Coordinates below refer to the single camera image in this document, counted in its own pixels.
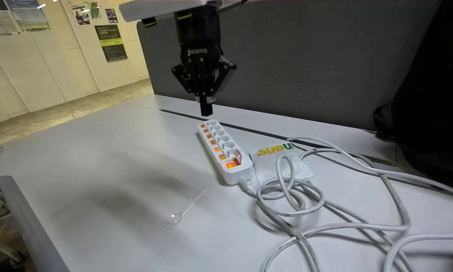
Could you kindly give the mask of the white paper napkin packet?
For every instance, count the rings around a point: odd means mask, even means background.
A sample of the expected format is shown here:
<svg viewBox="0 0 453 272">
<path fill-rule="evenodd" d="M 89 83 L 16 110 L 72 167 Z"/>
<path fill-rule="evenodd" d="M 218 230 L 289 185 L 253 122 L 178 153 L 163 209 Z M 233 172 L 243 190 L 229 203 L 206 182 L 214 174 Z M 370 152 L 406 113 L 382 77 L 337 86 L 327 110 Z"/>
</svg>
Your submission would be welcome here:
<svg viewBox="0 0 453 272">
<path fill-rule="evenodd" d="M 312 170 L 301 161 L 295 153 L 294 146 L 288 141 L 274 144 L 258 150 L 251 150 L 249 155 L 254 164 L 258 181 L 262 184 L 273 178 L 277 178 L 277 159 L 286 156 L 294 168 L 294 177 L 298 180 L 307 181 L 315 177 Z"/>
</svg>

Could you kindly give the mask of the dark green poster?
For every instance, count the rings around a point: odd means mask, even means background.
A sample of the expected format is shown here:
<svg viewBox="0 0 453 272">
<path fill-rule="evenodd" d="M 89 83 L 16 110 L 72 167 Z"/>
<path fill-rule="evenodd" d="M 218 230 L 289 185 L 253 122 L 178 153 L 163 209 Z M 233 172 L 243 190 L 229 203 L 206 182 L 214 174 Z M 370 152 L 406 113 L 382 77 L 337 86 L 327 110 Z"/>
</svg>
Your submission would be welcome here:
<svg viewBox="0 0 453 272">
<path fill-rule="evenodd" d="M 116 24 L 95 25 L 94 28 L 107 62 L 128 58 L 119 27 Z"/>
</svg>

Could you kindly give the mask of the black office chair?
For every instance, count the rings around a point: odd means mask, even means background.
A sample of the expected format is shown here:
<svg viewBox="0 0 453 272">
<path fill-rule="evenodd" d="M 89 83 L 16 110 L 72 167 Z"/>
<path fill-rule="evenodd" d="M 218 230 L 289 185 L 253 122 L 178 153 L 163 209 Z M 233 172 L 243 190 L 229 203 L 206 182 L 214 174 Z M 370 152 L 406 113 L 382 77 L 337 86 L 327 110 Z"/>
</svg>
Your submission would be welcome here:
<svg viewBox="0 0 453 272">
<path fill-rule="evenodd" d="M 453 187 L 453 0 L 442 0 L 392 102 L 373 112 L 417 171 Z"/>
</svg>

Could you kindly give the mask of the small portrait poster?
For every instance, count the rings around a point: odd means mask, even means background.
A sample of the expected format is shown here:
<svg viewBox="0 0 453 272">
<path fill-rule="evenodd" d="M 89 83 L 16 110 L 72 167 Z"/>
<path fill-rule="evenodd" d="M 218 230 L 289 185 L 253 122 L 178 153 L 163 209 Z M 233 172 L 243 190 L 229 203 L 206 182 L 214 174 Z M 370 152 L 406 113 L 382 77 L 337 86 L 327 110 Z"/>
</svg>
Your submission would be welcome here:
<svg viewBox="0 0 453 272">
<path fill-rule="evenodd" d="M 70 2 L 71 12 L 79 25 L 90 25 L 90 5 L 88 2 Z"/>
</svg>

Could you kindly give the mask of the white power strip orange switches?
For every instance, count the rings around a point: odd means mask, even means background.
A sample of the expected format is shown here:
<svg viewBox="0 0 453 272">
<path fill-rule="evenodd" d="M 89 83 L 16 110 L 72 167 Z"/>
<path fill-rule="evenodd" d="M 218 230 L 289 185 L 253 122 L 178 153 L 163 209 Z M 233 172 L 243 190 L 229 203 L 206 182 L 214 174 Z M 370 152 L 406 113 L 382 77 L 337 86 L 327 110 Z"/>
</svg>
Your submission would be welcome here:
<svg viewBox="0 0 453 272">
<path fill-rule="evenodd" d="M 209 155 L 227 184 L 237 185 L 252 181 L 255 171 L 251 158 L 220 122 L 210 119 L 201 122 L 197 128 Z"/>
</svg>

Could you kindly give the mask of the clear plastic spoon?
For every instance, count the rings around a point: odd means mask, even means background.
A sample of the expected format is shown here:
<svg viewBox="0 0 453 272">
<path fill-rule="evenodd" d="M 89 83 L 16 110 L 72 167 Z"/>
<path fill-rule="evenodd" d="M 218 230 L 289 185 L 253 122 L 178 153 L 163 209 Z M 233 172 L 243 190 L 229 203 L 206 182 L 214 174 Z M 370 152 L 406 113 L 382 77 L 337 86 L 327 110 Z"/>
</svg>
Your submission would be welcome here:
<svg viewBox="0 0 453 272">
<path fill-rule="evenodd" d="M 171 214 L 166 221 L 164 222 L 164 227 L 166 229 L 172 229 L 175 228 L 183 219 L 184 214 L 187 212 L 187 210 L 192 207 L 192 205 L 203 195 L 203 193 L 206 191 L 205 187 L 200 188 L 195 194 L 189 199 L 189 201 L 186 203 L 186 205 L 178 210 L 177 212 Z"/>
</svg>

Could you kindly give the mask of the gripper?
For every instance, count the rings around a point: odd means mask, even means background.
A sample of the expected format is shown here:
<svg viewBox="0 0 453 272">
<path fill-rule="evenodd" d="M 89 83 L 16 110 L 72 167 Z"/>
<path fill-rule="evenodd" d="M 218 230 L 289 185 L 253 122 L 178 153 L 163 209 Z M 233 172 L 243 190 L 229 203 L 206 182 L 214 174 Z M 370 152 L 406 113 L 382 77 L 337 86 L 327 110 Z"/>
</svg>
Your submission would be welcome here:
<svg viewBox="0 0 453 272">
<path fill-rule="evenodd" d="M 237 69 L 235 63 L 221 57 L 218 9 L 204 5 L 175 12 L 173 17 L 181 64 L 172 67 L 172 74 L 188 94 L 195 96 L 201 115 L 210 116 L 216 94 L 225 89 Z"/>
</svg>

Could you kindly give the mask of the row of wall posters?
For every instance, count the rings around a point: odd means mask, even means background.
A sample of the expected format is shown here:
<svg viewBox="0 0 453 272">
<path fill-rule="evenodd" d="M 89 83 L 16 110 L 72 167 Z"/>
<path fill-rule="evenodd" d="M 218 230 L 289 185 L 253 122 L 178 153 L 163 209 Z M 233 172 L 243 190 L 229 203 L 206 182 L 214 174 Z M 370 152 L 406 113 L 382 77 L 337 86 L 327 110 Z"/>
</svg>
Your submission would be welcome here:
<svg viewBox="0 0 453 272">
<path fill-rule="evenodd" d="M 0 36 L 50 30 L 38 0 L 0 0 Z"/>
</svg>

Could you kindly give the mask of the grey partition panel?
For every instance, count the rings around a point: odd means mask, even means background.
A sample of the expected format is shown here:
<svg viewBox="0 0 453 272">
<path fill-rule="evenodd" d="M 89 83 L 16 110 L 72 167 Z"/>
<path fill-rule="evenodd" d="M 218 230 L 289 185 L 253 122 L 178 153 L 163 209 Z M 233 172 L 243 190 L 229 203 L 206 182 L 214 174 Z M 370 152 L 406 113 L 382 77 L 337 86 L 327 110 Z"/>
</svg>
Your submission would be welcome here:
<svg viewBox="0 0 453 272">
<path fill-rule="evenodd" d="M 250 1 L 220 15 L 221 106 L 374 130 L 442 0 Z"/>
</svg>

